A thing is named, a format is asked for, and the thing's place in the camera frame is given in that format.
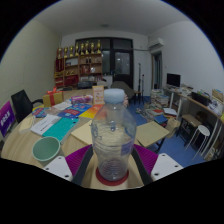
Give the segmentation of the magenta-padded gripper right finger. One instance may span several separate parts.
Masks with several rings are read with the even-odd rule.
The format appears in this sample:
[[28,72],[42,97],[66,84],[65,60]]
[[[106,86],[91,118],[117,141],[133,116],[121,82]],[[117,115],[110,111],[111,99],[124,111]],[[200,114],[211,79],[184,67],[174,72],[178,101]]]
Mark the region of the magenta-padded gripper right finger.
[[131,186],[145,186],[182,169],[166,153],[156,154],[139,145],[134,145],[132,157],[135,166],[130,169]]

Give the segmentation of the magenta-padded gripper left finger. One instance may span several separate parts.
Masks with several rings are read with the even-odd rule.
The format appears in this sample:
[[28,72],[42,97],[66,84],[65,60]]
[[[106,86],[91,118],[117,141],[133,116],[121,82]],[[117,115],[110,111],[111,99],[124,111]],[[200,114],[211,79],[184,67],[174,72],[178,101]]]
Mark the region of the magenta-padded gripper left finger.
[[92,156],[93,148],[87,145],[66,157],[57,156],[44,167],[44,170],[76,185],[81,185]]

